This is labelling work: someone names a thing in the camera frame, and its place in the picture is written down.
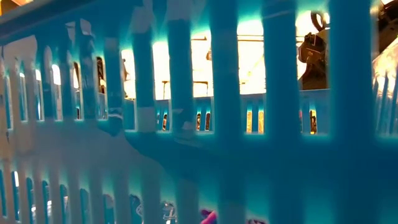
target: pink object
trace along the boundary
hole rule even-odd
[[[215,211],[212,211],[205,220],[203,220],[200,224],[212,224],[217,219],[217,214]]]

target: laundry basket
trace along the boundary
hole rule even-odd
[[[370,0],[328,2],[330,89],[317,91],[299,91],[294,23],[322,2],[35,0],[0,17],[0,223],[397,223],[398,89],[373,82]],[[236,29],[252,16],[266,93],[243,96]],[[194,98],[204,27],[214,96]],[[155,100],[158,40],[170,100]]]

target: blue plastic basket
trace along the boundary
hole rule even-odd
[[[211,211],[220,224],[398,222],[398,88],[373,90],[370,0],[329,1],[331,88],[318,91],[299,91],[294,24],[323,2],[116,3],[35,1],[0,18],[0,223],[192,224]],[[267,92],[240,95],[236,29],[252,18]],[[214,97],[194,98],[190,36],[206,27]],[[160,39],[172,97],[156,101]],[[121,49],[134,52],[134,101]]]

